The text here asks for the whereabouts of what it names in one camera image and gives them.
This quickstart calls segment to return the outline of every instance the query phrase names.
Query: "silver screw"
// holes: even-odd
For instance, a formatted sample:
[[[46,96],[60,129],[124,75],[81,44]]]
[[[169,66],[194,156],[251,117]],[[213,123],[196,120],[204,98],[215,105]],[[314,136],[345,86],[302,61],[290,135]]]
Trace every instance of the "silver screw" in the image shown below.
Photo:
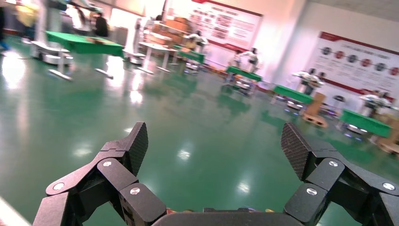
[[[314,190],[313,188],[308,188],[308,189],[306,189],[306,192],[308,193],[308,194],[310,194],[310,195],[317,195],[317,191],[316,190]]]
[[[330,164],[330,166],[334,166],[334,167],[338,166],[338,163],[336,163],[335,161],[331,161],[331,162],[329,162],[329,164]]]
[[[112,162],[106,161],[106,162],[103,163],[103,166],[111,166],[111,164],[112,164]]]
[[[64,187],[64,183],[58,183],[58,184],[54,185],[53,189],[54,190],[60,190],[63,187]]]
[[[130,190],[130,194],[138,194],[140,192],[140,189],[138,187],[133,188]]]
[[[391,185],[391,184],[389,184],[389,183],[383,183],[383,186],[384,186],[386,189],[388,189],[388,190],[391,190],[391,191],[395,190],[395,186],[393,186],[393,185]]]

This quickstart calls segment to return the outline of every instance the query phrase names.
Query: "white table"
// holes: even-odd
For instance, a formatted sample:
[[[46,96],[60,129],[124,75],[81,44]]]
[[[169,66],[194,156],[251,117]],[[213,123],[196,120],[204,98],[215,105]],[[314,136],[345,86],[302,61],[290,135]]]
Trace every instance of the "white table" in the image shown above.
[[[70,76],[67,76],[67,75],[64,74],[64,66],[65,66],[64,65],[64,60],[65,60],[65,58],[68,58],[70,56],[65,57],[65,55],[64,55],[65,54],[65,49],[62,48],[61,44],[60,44],[60,46],[61,46],[61,48],[59,49],[59,53],[58,53],[59,61],[58,61],[57,70],[50,69],[49,72],[54,74],[54,75],[56,75],[56,76],[58,76],[58,77],[60,77],[60,78],[62,78],[62,79],[65,79],[67,81],[72,81],[72,78]],[[106,71],[104,71],[104,70],[102,70],[100,68],[96,68],[96,71],[100,72],[103,75],[105,75],[106,78],[108,78],[108,79],[113,79],[112,75],[109,75]]]
[[[139,42],[140,45],[146,46],[147,47],[147,54],[145,58],[145,63],[143,67],[139,67],[138,69],[142,70],[143,72],[146,72],[148,74],[154,74],[154,72],[150,71],[148,69],[148,64],[150,62],[150,57],[151,57],[151,51],[152,49],[159,51],[159,52],[164,52],[164,58],[163,58],[163,63],[162,67],[157,67],[158,69],[161,69],[165,72],[170,72],[166,67],[168,66],[168,59],[169,59],[169,53],[170,52],[177,52],[177,50],[172,49],[172,48],[165,48],[160,44],[155,44],[155,43],[148,43],[148,42]]]

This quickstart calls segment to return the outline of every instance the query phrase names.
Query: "wooden pallet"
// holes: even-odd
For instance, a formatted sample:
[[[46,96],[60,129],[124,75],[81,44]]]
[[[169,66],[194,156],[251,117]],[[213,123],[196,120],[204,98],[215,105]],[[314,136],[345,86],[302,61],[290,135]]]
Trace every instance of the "wooden pallet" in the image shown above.
[[[327,128],[328,124],[326,120],[321,117],[320,115],[309,115],[309,114],[303,114],[302,119],[308,122],[311,122],[315,124],[316,126],[320,126],[323,128]]]
[[[396,154],[397,156],[399,156],[399,146],[398,145],[379,144],[378,147],[387,153]]]

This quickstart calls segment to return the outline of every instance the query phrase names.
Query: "green table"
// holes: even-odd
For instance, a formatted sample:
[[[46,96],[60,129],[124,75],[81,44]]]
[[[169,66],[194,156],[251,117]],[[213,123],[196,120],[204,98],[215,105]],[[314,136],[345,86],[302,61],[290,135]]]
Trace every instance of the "green table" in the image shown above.
[[[205,55],[196,51],[191,50],[190,52],[183,52],[181,51],[183,49],[182,46],[179,45],[174,45],[174,49],[178,50],[177,54],[179,54],[182,57],[185,57],[190,60],[195,60],[199,64],[203,65],[205,62]],[[176,58],[173,59],[172,64],[176,64]]]
[[[339,122],[337,127],[341,128],[343,122],[346,122],[350,125],[354,125],[360,129],[364,129],[367,132],[376,134],[381,137],[388,137],[391,133],[391,127],[387,124],[384,124],[378,120],[366,117],[359,113],[349,111],[347,109],[343,109],[342,115],[339,118]]]
[[[58,42],[61,45],[58,61],[58,71],[57,70],[49,70],[52,74],[57,75],[65,80],[72,81],[72,78],[63,74],[64,70],[64,53],[61,51],[62,48],[79,54],[109,54],[114,56],[123,57],[123,46],[116,44],[114,42],[110,42],[108,40],[97,38],[105,41],[105,44],[96,44],[90,41],[87,41],[87,36],[77,35],[77,34],[68,34],[61,32],[49,32],[46,31],[47,40]],[[96,71],[106,75],[108,78],[113,78],[113,76],[109,75],[107,72],[96,69]]]
[[[229,66],[226,70],[227,73],[233,73],[233,74],[239,74],[242,75],[244,77],[247,77],[249,79],[255,80],[255,81],[261,81],[262,77],[255,74],[255,73],[250,73],[250,72],[246,72],[243,71],[237,67],[233,67],[233,66]]]
[[[304,104],[310,104],[313,101],[313,98],[309,95],[306,95],[304,93],[300,93],[298,91],[295,91],[293,89],[281,86],[281,85],[277,85],[273,91],[277,94],[280,94],[282,96],[286,96],[289,98],[292,98],[296,101],[299,101],[301,103]],[[274,102],[276,101],[276,96],[273,97],[273,100],[271,101],[272,104],[274,104]]]
[[[123,57],[123,46],[103,38],[95,37],[96,39],[105,41],[105,44],[95,44],[87,41],[87,36],[77,34],[47,31],[46,35],[48,41],[58,42],[64,49],[70,52],[79,54],[108,54]]]

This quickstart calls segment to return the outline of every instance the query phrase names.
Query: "wheel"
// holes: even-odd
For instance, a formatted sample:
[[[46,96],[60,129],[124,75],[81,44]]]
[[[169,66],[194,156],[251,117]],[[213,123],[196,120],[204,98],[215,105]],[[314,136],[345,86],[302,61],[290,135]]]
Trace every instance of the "wheel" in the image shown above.
[[[39,53],[38,59],[43,61],[43,53]]]

